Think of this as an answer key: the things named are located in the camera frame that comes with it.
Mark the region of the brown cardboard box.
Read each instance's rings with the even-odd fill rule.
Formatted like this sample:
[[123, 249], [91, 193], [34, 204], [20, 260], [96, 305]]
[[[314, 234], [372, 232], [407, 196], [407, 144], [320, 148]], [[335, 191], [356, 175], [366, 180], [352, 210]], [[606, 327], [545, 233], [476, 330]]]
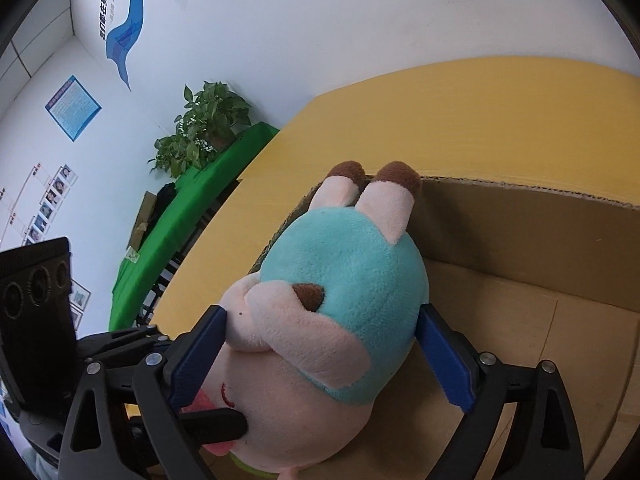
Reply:
[[[555, 362], [586, 479], [605, 479], [639, 430], [639, 206], [515, 184], [423, 182], [409, 233], [431, 302], [480, 351], [527, 367]], [[301, 479], [432, 472], [462, 413], [420, 353], [415, 344], [358, 437]]]

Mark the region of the blue framed wall poster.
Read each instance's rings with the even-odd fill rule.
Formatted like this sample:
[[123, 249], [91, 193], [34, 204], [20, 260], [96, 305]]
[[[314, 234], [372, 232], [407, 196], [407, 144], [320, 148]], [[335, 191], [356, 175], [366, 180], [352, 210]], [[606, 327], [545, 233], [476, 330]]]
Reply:
[[75, 142], [99, 114], [102, 106], [72, 75], [58, 88], [44, 109], [66, 136]]

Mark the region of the green cloth covered table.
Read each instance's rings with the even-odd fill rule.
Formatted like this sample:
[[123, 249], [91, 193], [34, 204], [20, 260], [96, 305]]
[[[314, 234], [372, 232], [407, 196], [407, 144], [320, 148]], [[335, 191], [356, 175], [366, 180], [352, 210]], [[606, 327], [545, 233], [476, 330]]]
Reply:
[[110, 330], [134, 325], [156, 279], [186, 244], [206, 209], [277, 134], [277, 128], [258, 122], [204, 169], [191, 168], [178, 177], [177, 195], [137, 249], [138, 260], [122, 259], [112, 289]]

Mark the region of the pink pig plush teal shirt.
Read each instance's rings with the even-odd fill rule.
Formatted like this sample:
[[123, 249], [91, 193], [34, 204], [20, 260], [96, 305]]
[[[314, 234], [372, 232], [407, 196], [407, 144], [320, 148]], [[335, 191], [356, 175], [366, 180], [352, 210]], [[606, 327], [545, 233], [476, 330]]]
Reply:
[[210, 454], [293, 479], [367, 425], [428, 299], [407, 231], [421, 186], [403, 162], [373, 178], [341, 162], [260, 268], [222, 295], [226, 340], [191, 408], [233, 408], [247, 432], [207, 445]]

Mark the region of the green potted plant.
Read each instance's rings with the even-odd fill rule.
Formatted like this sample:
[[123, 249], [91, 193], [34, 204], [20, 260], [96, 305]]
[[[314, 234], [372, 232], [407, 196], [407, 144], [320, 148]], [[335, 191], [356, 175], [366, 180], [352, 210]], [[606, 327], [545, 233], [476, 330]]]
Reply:
[[204, 169], [252, 125], [252, 106], [226, 82], [204, 81], [198, 91], [184, 86], [183, 99], [174, 132], [154, 142], [155, 156], [148, 160], [153, 171], [173, 179]]

